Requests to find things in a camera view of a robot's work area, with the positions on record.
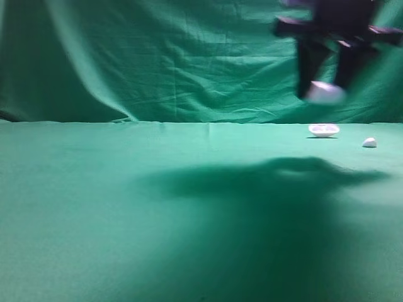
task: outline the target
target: small white bowl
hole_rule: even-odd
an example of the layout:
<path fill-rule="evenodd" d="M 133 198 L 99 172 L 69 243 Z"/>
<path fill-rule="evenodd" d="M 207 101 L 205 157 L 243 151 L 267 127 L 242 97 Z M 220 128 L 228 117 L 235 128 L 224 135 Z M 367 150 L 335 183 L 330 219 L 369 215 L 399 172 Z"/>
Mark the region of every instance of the small white bowl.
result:
<path fill-rule="evenodd" d="M 311 124 L 309 131 L 316 137 L 331 137 L 340 132 L 340 128 L 335 124 Z"/>

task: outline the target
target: small white object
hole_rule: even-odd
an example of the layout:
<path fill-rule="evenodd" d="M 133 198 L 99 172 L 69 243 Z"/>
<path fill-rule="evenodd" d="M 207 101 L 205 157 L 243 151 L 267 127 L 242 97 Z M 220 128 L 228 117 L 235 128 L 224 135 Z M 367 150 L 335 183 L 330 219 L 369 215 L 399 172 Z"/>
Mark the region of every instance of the small white object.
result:
<path fill-rule="evenodd" d="M 363 147 L 365 147 L 365 148 L 376 148 L 377 147 L 377 140 L 374 139 L 373 137 L 368 137 L 363 142 Z"/>
<path fill-rule="evenodd" d="M 346 98 L 343 88 L 325 82 L 312 81 L 306 102 L 310 104 L 334 106 Z"/>
<path fill-rule="evenodd" d="M 309 131 L 316 137 L 331 137 L 340 132 L 340 128 L 335 124 L 311 124 Z"/>

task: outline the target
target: green backdrop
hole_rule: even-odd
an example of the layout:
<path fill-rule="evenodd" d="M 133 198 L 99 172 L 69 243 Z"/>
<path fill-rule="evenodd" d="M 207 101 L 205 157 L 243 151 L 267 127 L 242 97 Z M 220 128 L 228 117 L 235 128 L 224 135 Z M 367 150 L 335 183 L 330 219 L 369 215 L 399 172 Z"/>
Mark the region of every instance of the green backdrop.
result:
<path fill-rule="evenodd" d="M 1 0 L 3 117 L 25 121 L 396 122 L 403 50 L 383 47 L 348 102 L 311 107 L 294 94 L 292 39 L 277 0 Z M 403 1 L 377 25 L 403 26 Z M 326 63 L 330 77 L 334 58 Z"/>

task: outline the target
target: green table surface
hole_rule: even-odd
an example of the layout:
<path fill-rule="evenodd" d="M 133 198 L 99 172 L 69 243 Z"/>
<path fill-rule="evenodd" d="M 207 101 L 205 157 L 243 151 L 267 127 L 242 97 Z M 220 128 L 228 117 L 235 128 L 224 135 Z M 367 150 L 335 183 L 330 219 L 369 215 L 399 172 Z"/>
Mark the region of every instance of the green table surface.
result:
<path fill-rule="evenodd" d="M 403 125 L 340 127 L 0 123 L 0 301 L 403 301 Z"/>

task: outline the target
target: green cloth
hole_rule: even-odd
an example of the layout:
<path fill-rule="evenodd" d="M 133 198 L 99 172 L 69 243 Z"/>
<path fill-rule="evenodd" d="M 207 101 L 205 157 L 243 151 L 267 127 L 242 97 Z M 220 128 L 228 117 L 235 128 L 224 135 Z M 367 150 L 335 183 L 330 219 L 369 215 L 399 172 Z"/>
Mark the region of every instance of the green cloth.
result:
<path fill-rule="evenodd" d="M 1 123 L 0 301 L 401 302 L 402 132 Z"/>
<path fill-rule="evenodd" d="M 278 0 L 0 0 L 0 118 L 403 121 L 401 48 L 383 46 L 335 110 L 296 98 L 294 41 L 271 27 L 308 14 Z M 375 24 L 403 28 L 403 1 Z"/>

